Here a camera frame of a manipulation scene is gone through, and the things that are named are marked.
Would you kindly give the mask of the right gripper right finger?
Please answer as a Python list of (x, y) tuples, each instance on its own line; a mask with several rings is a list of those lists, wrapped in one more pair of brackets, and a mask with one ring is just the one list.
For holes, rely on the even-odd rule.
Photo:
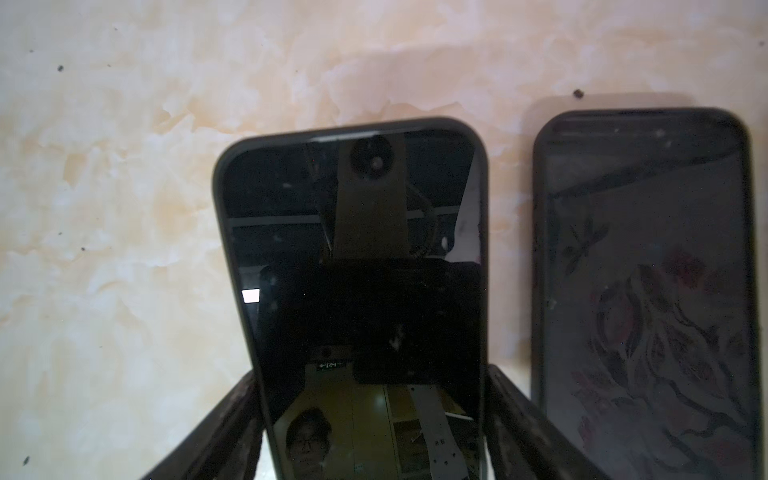
[(497, 479), (608, 479), (492, 364), (485, 380), (484, 432)]

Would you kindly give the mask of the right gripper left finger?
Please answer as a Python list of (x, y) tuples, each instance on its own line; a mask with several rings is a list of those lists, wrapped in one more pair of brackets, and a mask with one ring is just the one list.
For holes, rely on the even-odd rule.
[(152, 480), (253, 479), (263, 432), (258, 385), (254, 374), (248, 373), (145, 477)]

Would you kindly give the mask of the black phone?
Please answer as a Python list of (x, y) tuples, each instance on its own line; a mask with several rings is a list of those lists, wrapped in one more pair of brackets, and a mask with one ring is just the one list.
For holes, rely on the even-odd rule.
[(743, 123), (716, 108), (570, 111), (533, 160), (535, 402), (612, 479), (761, 478)]

